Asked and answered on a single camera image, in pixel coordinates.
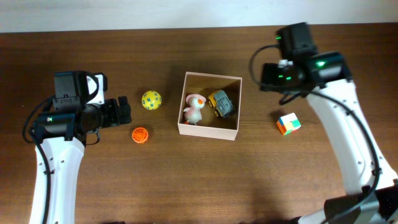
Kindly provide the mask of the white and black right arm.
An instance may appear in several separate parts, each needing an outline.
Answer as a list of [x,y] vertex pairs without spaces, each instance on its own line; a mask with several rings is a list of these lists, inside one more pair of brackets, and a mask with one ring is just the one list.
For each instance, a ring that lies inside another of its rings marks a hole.
[[361,110],[353,76],[339,52],[320,53],[301,22],[279,29],[279,63],[266,63],[258,84],[282,94],[281,104],[308,101],[338,160],[345,195],[294,223],[396,223],[397,173],[379,149]]

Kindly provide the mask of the yellow and grey toy truck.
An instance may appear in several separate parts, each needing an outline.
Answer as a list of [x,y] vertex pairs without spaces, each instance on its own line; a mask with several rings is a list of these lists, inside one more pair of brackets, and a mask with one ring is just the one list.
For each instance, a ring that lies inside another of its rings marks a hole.
[[208,102],[218,118],[227,118],[234,111],[233,103],[224,90],[214,91],[208,96]]

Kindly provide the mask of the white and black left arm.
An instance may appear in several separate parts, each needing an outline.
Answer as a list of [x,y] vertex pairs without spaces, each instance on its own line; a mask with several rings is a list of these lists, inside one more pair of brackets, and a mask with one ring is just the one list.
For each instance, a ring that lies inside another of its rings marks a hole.
[[78,172],[87,136],[100,129],[129,124],[126,96],[105,99],[103,73],[57,72],[55,94],[43,101],[30,128],[37,172],[30,223],[74,223]]

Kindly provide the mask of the white duck toy pink hat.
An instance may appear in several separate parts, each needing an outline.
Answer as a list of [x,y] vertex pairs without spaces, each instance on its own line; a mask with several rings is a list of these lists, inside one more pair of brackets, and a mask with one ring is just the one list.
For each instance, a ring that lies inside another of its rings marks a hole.
[[199,94],[191,94],[186,97],[188,107],[183,109],[185,122],[184,124],[197,125],[202,120],[201,109],[205,107],[206,98]]

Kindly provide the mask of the colourful puzzle cube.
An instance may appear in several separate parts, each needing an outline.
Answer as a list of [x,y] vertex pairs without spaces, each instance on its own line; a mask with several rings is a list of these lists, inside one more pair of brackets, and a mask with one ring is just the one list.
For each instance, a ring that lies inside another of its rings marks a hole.
[[288,135],[301,127],[301,123],[295,113],[281,116],[277,120],[276,125],[283,136]]

